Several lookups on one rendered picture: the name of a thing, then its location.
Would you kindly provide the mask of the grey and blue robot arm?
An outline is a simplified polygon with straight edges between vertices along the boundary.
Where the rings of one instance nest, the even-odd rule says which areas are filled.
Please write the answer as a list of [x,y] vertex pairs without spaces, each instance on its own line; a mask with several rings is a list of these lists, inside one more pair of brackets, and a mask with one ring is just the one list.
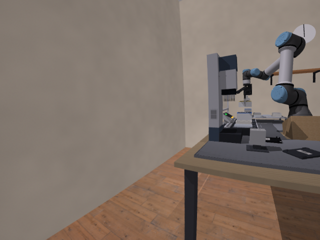
[[280,57],[264,71],[258,68],[242,71],[243,84],[250,84],[251,77],[269,80],[271,74],[279,69],[278,83],[271,91],[271,98],[278,103],[289,105],[290,116],[313,116],[308,108],[307,94],[302,88],[294,88],[292,83],[293,62],[305,48],[303,37],[285,31],[275,41]]

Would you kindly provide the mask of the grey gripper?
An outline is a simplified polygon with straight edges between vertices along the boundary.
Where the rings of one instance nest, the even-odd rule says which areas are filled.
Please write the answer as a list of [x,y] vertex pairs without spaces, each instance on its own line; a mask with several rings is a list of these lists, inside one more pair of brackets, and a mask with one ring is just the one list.
[[243,90],[244,104],[246,105],[246,101],[250,100],[250,98],[247,95],[252,95],[252,84],[247,83],[247,84],[243,84],[243,86],[246,86],[246,88]]

